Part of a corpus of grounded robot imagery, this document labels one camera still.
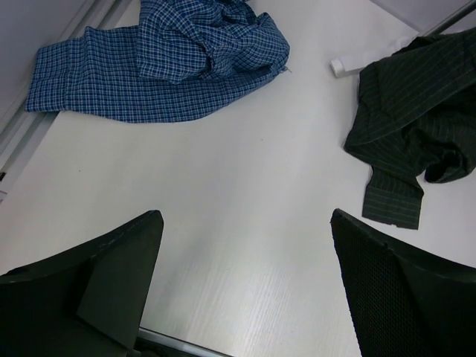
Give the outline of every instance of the white table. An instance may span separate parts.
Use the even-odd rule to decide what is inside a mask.
[[[369,167],[341,148],[357,79],[328,62],[414,32],[368,0],[252,5],[289,40],[291,71],[190,123],[61,113],[0,206],[0,273],[159,209],[143,327],[239,357],[359,356],[329,219],[360,216]],[[371,224],[476,266],[475,175],[424,189],[419,231]]]

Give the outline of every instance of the blue plaid shirt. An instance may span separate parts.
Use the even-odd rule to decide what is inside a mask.
[[[131,123],[203,118],[271,82],[289,44],[245,0],[142,0],[138,26],[41,48],[28,112]]]

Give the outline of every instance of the pinstripe shirt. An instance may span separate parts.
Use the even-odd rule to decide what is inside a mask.
[[[423,190],[476,166],[476,29],[418,38],[360,74],[345,150],[372,165],[362,216],[418,229]]]

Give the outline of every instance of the gray wall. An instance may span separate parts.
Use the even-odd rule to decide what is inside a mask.
[[[35,53],[55,43],[94,0],[0,0],[0,132],[6,111],[28,85]]]
[[[372,0],[396,18],[417,31],[436,25],[445,17],[462,7],[468,0]],[[467,30],[476,26],[476,12],[455,24],[454,31]]]

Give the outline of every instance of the clothing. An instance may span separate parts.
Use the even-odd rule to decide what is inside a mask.
[[[272,18],[245,0],[142,0],[139,26],[40,49],[26,110],[194,120],[272,81],[288,56]]]
[[[362,216],[417,229],[428,182],[476,166],[476,29],[418,38],[360,73],[345,150],[372,165]]]
[[[385,48],[337,57],[330,61],[330,68],[334,71],[334,75],[337,78],[357,74],[372,62],[388,57],[400,51],[402,48],[407,47],[413,40],[414,37],[399,37],[389,43]]]

